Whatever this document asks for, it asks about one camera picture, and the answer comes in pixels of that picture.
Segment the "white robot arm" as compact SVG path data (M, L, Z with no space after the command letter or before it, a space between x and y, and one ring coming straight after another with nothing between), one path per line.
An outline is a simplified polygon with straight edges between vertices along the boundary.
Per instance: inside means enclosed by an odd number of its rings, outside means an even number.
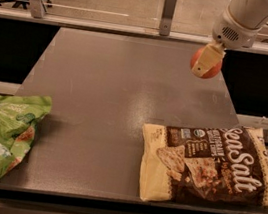
M213 40L195 52L191 71L199 78L213 78L222 66L226 49L239 49L256 37L268 22L268 0L230 0L214 22Z

